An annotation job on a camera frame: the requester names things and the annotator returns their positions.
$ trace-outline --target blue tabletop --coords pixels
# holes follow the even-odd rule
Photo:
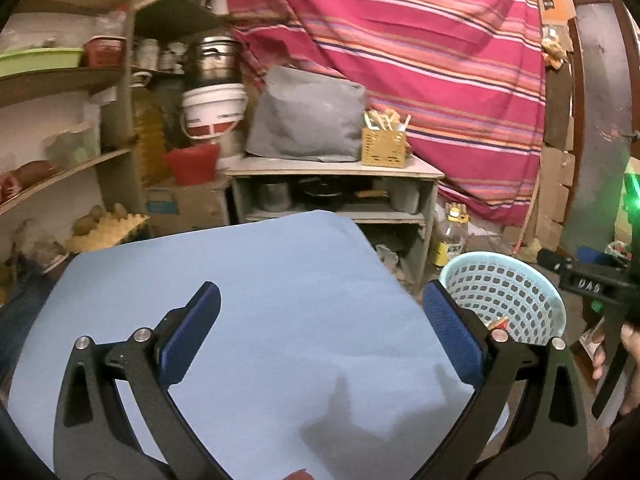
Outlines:
[[[235,480],[300,468],[316,480],[409,479],[472,393],[349,219],[317,211],[155,238],[78,256],[33,325],[8,409],[49,466],[75,339],[154,327],[206,280],[222,310],[170,393]],[[143,449],[162,459],[119,389]]]

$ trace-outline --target yellow label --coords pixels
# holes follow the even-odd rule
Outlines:
[[[462,244],[447,244],[440,242],[431,255],[431,263],[437,267],[444,267],[462,252]]]

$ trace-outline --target basket rim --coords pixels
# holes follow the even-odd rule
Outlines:
[[[512,267],[525,269],[526,272],[530,272],[533,276],[540,279],[543,283],[546,283],[548,285],[548,288],[551,290],[553,299],[556,300],[558,302],[558,306],[562,308],[562,326],[561,326],[561,329],[559,330],[559,333],[561,335],[564,334],[564,330],[566,329],[566,309],[564,307],[564,301],[562,300],[560,293],[555,288],[554,284],[551,283],[541,272],[539,272],[537,269],[534,269],[529,264],[526,264],[525,262],[521,262],[520,260],[514,258],[513,256],[507,256],[506,254],[501,254],[501,253],[492,253],[491,251],[473,251],[470,253],[460,254],[460,256],[456,256],[447,265],[443,267],[442,271],[440,272],[440,276],[438,277],[439,282],[445,288],[447,288],[446,279],[449,277],[449,273],[451,269],[453,269],[453,266],[451,264],[455,262],[457,267],[461,264],[464,264],[465,260],[469,260],[475,256],[479,256],[479,257],[490,256],[491,258],[494,258],[497,260],[503,260],[505,262],[508,261]]]

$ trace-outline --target person's hand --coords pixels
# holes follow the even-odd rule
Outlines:
[[[314,480],[314,478],[306,472],[306,469],[301,469],[300,471],[290,474],[284,480]]]
[[[604,324],[593,334],[592,341],[594,343],[602,343],[604,341]],[[634,376],[631,379],[631,386],[622,406],[620,406],[620,415],[628,415],[640,405],[640,332],[630,325],[624,324],[620,333],[620,341],[626,351],[629,352],[629,355],[636,360],[637,364],[636,371],[634,371]],[[593,378],[596,381],[602,377],[604,359],[604,345],[600,345],[596,348],[593,356]]]

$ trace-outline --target striped fabric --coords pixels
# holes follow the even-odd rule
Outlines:
[[[412,115],[410,142],[478,216],[522,224],[545,110],[537,0],[228,0],[289,14],[236,29],[261,76],[272,64],[363,84],[374,108]]]

